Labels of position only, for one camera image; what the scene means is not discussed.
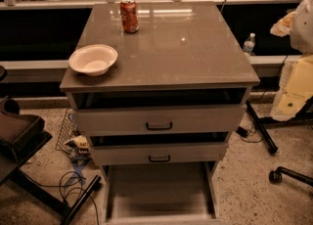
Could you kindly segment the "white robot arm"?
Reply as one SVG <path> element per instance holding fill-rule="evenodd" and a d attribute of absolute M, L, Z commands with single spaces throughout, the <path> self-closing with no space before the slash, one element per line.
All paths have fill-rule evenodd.
<path fill-rule="evenodd" d="M 288 121 L 313 97 L 313 0 L 302 0 L 295 10 L 273 24 L 270 33 L 288 35 L 292 48 L 300 52 L 296 61 L 285 61 L 280 89 L 270 111 L 273 119 Z"/>

